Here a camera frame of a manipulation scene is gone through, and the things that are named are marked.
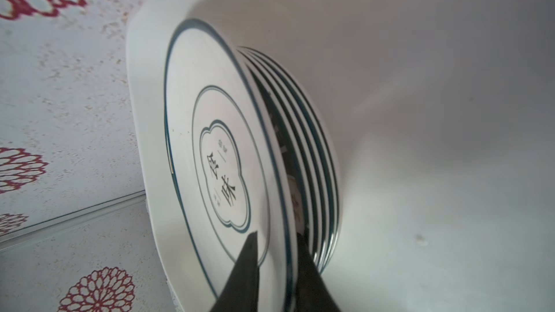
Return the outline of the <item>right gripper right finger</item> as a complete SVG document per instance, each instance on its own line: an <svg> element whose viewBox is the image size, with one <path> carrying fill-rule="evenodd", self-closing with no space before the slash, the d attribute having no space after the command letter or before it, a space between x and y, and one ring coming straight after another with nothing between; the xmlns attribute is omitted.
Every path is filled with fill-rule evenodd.
<svg viewBox="0 0 555 312"><path fill-rule="evenodd" d="M298 312L339 312L340 309L325 286L301 234L297 235L298 278L296 305Z"/></svg>

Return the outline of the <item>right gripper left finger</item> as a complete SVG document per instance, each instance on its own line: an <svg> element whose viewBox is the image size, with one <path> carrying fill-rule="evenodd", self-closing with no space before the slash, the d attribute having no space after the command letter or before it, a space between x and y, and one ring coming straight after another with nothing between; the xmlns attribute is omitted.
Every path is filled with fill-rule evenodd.
<svg viewBox="0 0 555 312"><path fill-rule="evenodd" d="M258 311L260 269L257 232L244 242L227 283L212 307L212 312Z"/></svg>

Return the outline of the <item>green clover plate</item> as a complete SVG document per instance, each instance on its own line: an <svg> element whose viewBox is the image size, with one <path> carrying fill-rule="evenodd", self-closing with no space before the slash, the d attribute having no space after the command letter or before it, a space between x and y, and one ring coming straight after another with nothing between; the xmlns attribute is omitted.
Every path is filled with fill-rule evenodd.
<svg viewBox="0 0 555 312"><path fill-rule="evenodd" d="M211 25L188 19L166 56L164 128L173 185L212 294L257 236L260 311L291 311L298 249L280 146L256 82Z"/></svg>

